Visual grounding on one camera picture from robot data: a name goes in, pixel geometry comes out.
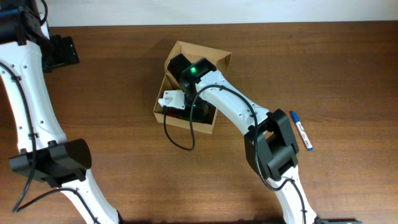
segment blue marker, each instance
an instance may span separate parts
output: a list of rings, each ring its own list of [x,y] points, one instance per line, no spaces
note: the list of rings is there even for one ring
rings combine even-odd
[[[305,146],[307,147],[307,149],[308,149],[309,151],[312,151],[312,150],[313,150],[313,147],[312,147],[312,145],[311,145],[311,143],[310,143],[310,140],[308,139],[307,134],[305,134],[303,125],[301,124],[300,119],[299,119],[299,117],[297,116],[297,113],[294,112],[294,111],[292,111],[291,114],[292,114],[292,118],[293,118],[293,120],[294,120],[294,123],[296,123],[296,127],[297,127],[297,129],[298,129],[298,132],[300,133],[301,138],[303,139],[303,141],[304,141],[304,143],[305,143]]]

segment wire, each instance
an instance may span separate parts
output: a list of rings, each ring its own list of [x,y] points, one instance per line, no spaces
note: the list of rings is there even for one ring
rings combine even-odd
[[[51,190],[47,193],[44,193],[40,196],[38,196],[37,198],[31,200],[30,202],[27,202],[25,205],[23,206],[19,206],[24,197],[26,196],[26,193],[29,189],[30,184],[32,183],[34,174],[35,174],[35,170],[36,170],[36,160],[37,160],[37,148],[36,148],[36,136],[34,134],[34,130],[33,130],[33,125],[32,125],[32,119],[30,117],[30,112],[29,112],[29,107],[27,104],[27,100],[26,100],[26,96],[24,93],[24,90],[22,89],[22,85],[20,83],[19,78],[15,75],[15,73],[9,68],[7,67],[5,64],[3,64],[2,62],[0,62],[0,66],[5,69],[10,75],[11,75],[11,79],[16,83],[19,93],[21,94],[21,98],[22,98],[22,102],[24,104],[24,108],[25,108],[25,115],[26,115],[26,120],[27,120],[27,124],[29,127],[29,137],[30,140],[32,141],[32,164],[30,167],[30,172],[29,172],[29,176],[27,178],[27,182],[25,184],[25,187],[21,193],[21,196],[19,197],[17,203],[14,205],[14,208],[12,209],[12,212],[17,213],[22,211],[23,209],[27,208],[29,205],[32,205],[33,203],[37,202],[38,200],[57,193],[57,192],[61,192],[61,191],[69,191],[69,192],[73,192],[81,201],[81,203],[83,204],[83,206],[86,208],[88,214],[90,215],[90,217],[94,220],[94,223],[100,224],[99,221],[97,220],[97,218],[94,217],[93,213],[91,212],[91,210],[88,208],[87,204],[85,203],[85,201],[83,200],[83,198],[81,197],[81,195],[77,192],[77,190],[73,190],[73,189],[55,189],[55,190]]]
[[[199,95],[200,95],[202,92],[204,92],[205,90],[209,89],[209,88],[219,88],[220,91],[221,91],[221,90],[226,90],[226,91],[228,91],[228,92],[230,92],[230,93],[236,95],[237,97],[239,97],[239,98],[240,98],[242,101],[244,101],[244,103],[249,107],[250,112],[251,112],[251,114],[252,114],[252,117],[254,118],[254,139],[253,139],[253,146],[254,146],[254,157],[255,157],[254,160],[255,160],[255,162],[256,162],[257,173],[259,174],[260,179],[261,179],[261,181],[264,183],[264,185],[265,185],[268,189],[270,189],[270,190],[272,190],[272,191],[275,191],[275,192],[278,191],[278,190],[283,189],[283,187],[285,186],[286,183],[288,183],[288,182],[292,183],[293,187],[294,187],[295,190],[297,191],[298,197],[300,197],[301,206],[302,206],[302,213],[303,213],[303,222],[304,222],[304,224],[307,224],[307,220],[306,220],[306,218],[305,218],[305,212],[306,212],[306,211],[305,211],[304,199],[303,199],[303,197],[302,197],[302,194],[301,194],[299,188],[298,188],[297,185],[295,184],[294,179],[290,179],[290,178],[289,178],[289,179],[285,179],[285,181],[282,183],[282,185],[281,185],[280,187],[274,188],[273,186],[271,186],[270,184],[268,184],[268,182],[265,180],[264,176],[262,175],[262,172],[261,172],[261,169],[260,169],[260,164],[259,164],[259,159],[258,159],[258,148],[257,148],[257,145],[258,145],[258,143],[257,143],[257,137],[258,137],[258,127],[259,127],[259,124],[258,124],[256,112],[254,111],[253,107],[250,105],[250,103],[248,102],[248,100],[245,99],[245,97],[243,97],[243,96],[242,96],[241,94],[239,94],[238,92],[236,92],[236,91],[234,91],[234,90],[231,90],[231,89],[229,89],[229,88],[226,88],[225,86],[222,86],[222,85],[208,85],[208,86],[205,86],[204,88],[202,88],[202,89],[198,92],[198,94],[196,95],[196,97],[193,99],[192,105],[195,104],[196,100],[199,98]],[[191,150],[193,150],[193,148],[195,147],[195,134],[194,134],[194,132],[193,132],[193,127],[192,127],[192,115],[193,115],[193,107],[191,107],[191,113],[190,113],[190,119],[189,119],[189,124],[190,124],[190,129],[191,129],[191,134],[192,134],[192,141],[193,141],[193,147],[191,148]],[[167,134],[167,132],[166,132],[166,135],[167,135],[168,139],[169,139],[173,144],[175,144],[176,146],[180,147],[178,144],[176,144],[173,140],[170,139],[170,136]]]
[[[26,100],[26,96],[24,93],[24,90],[22,89],[21,83],[19,82],[18,77],[15,75],[15,73],[9,68],[7,67],[5,64],[3,64],[2,62],[0,62],[0,66],[2,66],[3,69],[5,69],[10,75],[11,75],[11,79],[15,82],[15,84],[18,87],[19,90],[19,94],[21,94],[21,98],[22,98],[22,103],[24,104],[24,108],[25,108],[25,115],[26,115],[26,120],[27,120],[27,125],[28,125],[28,129],[29,129],[29,137],[30,140],[32,141],[32,165],[30,167],[30,172],[27,178],[27,182],[25,184],[25,187],[21,193],[21,196],[19,197],[17,203],[14,205],[14,208],[12,209],[12,212],[16,213],[18,212],[18,207],[19,205],[22,203],[24,197],[26,196],[26,193],[30,187],[30,184],[32,183],[33,177],[35,175],[35,170],[36,170],[36,136],[34,134],[33,131],[33,125],[32,125],[32,120],[30,118],[30,112],[29,112],[29,107],[27,104],[27,100]]]
[[[190,127],[191,127],[191,135],[192,135],[192,147],[191,148],[186,148],[183,146],[180,146],[179,144],[175,143],[172,138],[170,138],[167,129],[166,129],[166,117],[169,109],[167,106],[163,106],[163,114],[164,114],[164,119],[163,119],[163,128],[164,128],[164,133],[166,134],[167,138],[172,142],[175,146],[179,147],[180,149],[186,150],[186,151],[192,151],[195,148],[195,134],[193,133],[193,127],[192,127],[192,122],[190,122]]]
[[[83,204],[83,206],[86,208],[88,214],[90,215],[90,217],[93,219],[94,223],[97,224],[101,224],[97,218],[93,215],[93,213],[91,212],[91,210],[88,208],[86,202],[83,200],[83,197],[81,197],[81,195],[77,192],[77,190],[73,190],[73,189],[68,189],[68,188],[63,188],[63,189],[55,189],[55,190],[51,190],[49,192],[46,192],[40,196],[38,196],[37,198],[31,200],[30,202],[26,203],[25,205],[21,206],[20,208],[18,208],[17,212],[22,211],[23,209],[25,209],[26,207],[28,207],[29,205],[32,205],[33,203],[39,201],[40,199],[45,198],[46,196],[52,195],[54,193],[57,192],[62,192],[62,191],[69,191],[69,192],[73,192],[80,200],[80,202]]]
[[[44,5],[45,14],[44,14],[44,18],[42,20],[40,20],[40,26],[44,25],[45,21],[47,21],[47,16],[49,14],[49,7],[48,7],[47,3],[44,0],[42,0],[42,3]]]

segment open cardboard box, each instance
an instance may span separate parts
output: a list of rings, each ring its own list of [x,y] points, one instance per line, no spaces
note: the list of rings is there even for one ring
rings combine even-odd
[[[162,86],[160,87],[159,94],[157,95],[154,115],[159,123],[163,123],[164,115],[163,109],[157,100],[163,97],[164,91],[179,89],[178,82],[173,77],[173,75],[167,70],[167,66],[170,63],[170,59],[177,56],[179,53],[184,54],[184,56],[191,61],[191,63],[197,62],[201,58],[207,58],[213,65],[216,65],[217,69],[226,77],[229,63],[231,62],[232,53],[226,52],[224,50],[212,49],[209,47],[203,47],[200,45],[189,44],[181,41],[177,41],[174,45],[172,51],[170,52],[167,60],[164,63],[165,77],[163,78]],[[214,129],[214,124],[216,122],[217,109],[211,112],[210,119],[205,123],[193,122],[193,129],[195,131],[200,131],[207,134],[212,134]],[[173,118],[171,116],[166,117],[166,123],[169,125],[190,129],[189,121],[184,119]]]

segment wood grain surface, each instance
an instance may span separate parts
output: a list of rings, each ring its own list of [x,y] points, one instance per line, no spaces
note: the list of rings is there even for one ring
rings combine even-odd
[[[398,22],[54,28],[73,37],[80,64],[45,75],[68,139],[84,138],[94,177],[130,222],[282,218],[244,155],[241,133],[218,113],[197,147],[173,146],[152,109],[176,40],[233,52],[229,82],[271,111],[295,110],[300,178],[322,218],[398,220]],[[84,223],[62,194],[18,214],[26,178],[12,173],[14,118],[0,87],[0,223]],[[189,146],[186,129],[170,135]],[[25,202],[50,190],[34,182]]]

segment white bracket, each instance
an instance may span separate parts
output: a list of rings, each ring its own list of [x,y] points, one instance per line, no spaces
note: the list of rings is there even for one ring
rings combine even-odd
[[[180,90],[164,91],[163,98],[158,99],[161,106],[173,107],[184,110],[185,93]]]

